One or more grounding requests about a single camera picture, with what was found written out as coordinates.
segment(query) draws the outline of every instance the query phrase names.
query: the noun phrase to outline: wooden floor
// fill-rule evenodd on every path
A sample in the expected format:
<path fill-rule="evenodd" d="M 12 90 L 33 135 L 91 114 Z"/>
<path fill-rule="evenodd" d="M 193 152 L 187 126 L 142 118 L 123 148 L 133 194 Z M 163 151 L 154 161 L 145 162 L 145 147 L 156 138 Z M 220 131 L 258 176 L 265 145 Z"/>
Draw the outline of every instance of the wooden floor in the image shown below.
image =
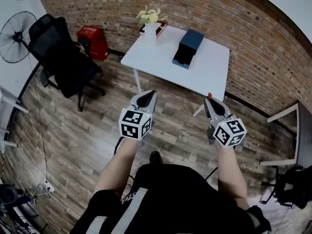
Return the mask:
<path fill-rule="evenodd" d="M 38 71 L 22 98 L 30 113 L 18 112 L 11 129 L 10 141 L 18 147 L 7 148 L 4 155 L 6 182 L 28 191 L 33 180 L 45 178 L 38 96 L 48 180 L 56 189 L 53 195 L 78 215 L 84 212 L 101 170 L 113 156 L 119 139 L 117 122 L 121 109 L 137 93 L 132 69 L 122 66 L 117 56 L 110 54 L 98 64 L 103 73 L 96 76 L 94 83 L 105 89 L 106 96 L 85 89 L 83 112 L 77 110 L 77 96 L 66 99 L 53 87 L 43 88 Z M 192 117 L 203 101 L 202 96 L 142 72 L 139 76 L 143 90 L 157 91 L 157 106 L 155 124 L 140 144 L 131 175 L 135 176 L 138 167 L 148 163 L 149 154 L 158 150 L 165 163 L 192 167 L 206 177 L 217 164 L 215 150 L 206 137 L 208 119 L 203 111 Z M 266 123 L 263 116 L 238 102 L 229 98 L 224 101 L 248 129 L 245 142 L 237 147 L 236 153 L 248 183 L 249 197 L 257 198 L 264 193 L 261 181 L 274 177 L 273 169 L 261 167 L 259 162 L 293 157 L 293 136 L 274 123 Z M 208 182 L 216 187 L 217 173 Z M 41 227 L 48 224 L 44 231 L 47 234 L 69 233 L 78 218 L 53 198 L 42 195 L 38 196 L 34 209 L 40 215 L 36 222 Z M 279 227 L 284 212 L 275 209 L 265 212 L 273 230 Z M 278 232 L 296 233 L 287 230 L 302 229 L 307 216 L 311 216 L 311 208 L 301 213 L 300 221 L 295 223 L 289 220 L 291 217 L 284 218 Z"/>

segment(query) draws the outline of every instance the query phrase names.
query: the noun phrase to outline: red box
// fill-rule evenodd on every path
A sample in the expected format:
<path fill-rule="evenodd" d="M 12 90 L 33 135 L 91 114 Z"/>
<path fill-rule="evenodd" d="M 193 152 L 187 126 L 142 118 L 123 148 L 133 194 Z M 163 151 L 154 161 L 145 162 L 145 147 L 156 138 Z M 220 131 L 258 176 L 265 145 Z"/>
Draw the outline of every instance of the red box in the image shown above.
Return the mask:
<path fill-rule="evenodd" d="M 83 26 L 78 31 L 77 37 L 86 37 L 91 41 L 89 49 L 92 59 L 105 60 L 108 55 L 108 49 L 103 29 L 92 26 Z"/>

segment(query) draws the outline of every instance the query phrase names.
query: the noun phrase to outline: black office chair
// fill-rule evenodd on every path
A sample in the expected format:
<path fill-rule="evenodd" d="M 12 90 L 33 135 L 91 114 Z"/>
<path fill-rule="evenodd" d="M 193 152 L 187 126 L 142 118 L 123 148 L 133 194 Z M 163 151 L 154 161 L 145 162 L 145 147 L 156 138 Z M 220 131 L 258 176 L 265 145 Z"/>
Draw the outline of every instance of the black office chair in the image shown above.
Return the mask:
<path fill-rule="evenodd" d="M 70 38 L 65 18 L 54 18 L 46 14 L 38 19 L 29 29 L 29 51 L 43 65 L 40 74 L 44 87 L 52 85 L 60 89 L 66 98 L 78 94 L 78 110 L 82 111 L 81 97 L 84 87 L 90 87 L 105 92 L 100 87 L 90 83 L 96 73 L 102 70 L 91 59 L 89 46 L 91 42 L 87 38 L 79 38 L 78 41 L 88 53 L 86 56 L 80 51 L 78 42 Z M 49 77 L 55 76 L 54 84 Z"/>
<path fill-rule="evenodd" d="M 285 174 L 276 169 L 276 183 L 262 182 L 261 185 L 273 186 L 274 189 L 267 200 L 260 203 L 266 204 L 274 196 L 277 202 L 283 206 L 291 207 L 293 204 L 303 209 L 312 200 L 312 166 L 303 170 L 302 167 L 292 167 Z M 292 189 L 285 189 L 286 184 L 292 185 Z"/>

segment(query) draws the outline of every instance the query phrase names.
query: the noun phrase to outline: white vase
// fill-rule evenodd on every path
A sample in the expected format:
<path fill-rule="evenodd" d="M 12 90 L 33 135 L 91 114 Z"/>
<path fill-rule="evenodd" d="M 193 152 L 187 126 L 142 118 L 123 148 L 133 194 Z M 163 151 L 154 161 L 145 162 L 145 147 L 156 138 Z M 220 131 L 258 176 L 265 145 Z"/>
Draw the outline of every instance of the white vase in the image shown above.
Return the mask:
<path fill-rule="evenodd" d="M 150 22 L 146 23 L 144 27 L 144 38 L 145 43 L 149 47 L 156 46 L 156 30 L 158 28 L 157 23 Z"/>

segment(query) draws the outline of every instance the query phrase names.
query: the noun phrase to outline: black shirt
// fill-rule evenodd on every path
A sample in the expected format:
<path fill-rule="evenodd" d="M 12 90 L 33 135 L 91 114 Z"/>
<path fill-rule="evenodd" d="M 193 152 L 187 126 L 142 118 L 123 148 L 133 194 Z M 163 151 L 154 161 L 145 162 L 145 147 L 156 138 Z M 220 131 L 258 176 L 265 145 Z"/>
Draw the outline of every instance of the black shirt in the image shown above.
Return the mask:
<path fill-rule="evenodd" d="M 148 164 L 140 167 L 123 200 L 113 191 L 95 193 L 71 234 L 259 234 L 270 229 L 258 207 L 239 208 L 193 169 Z"/>

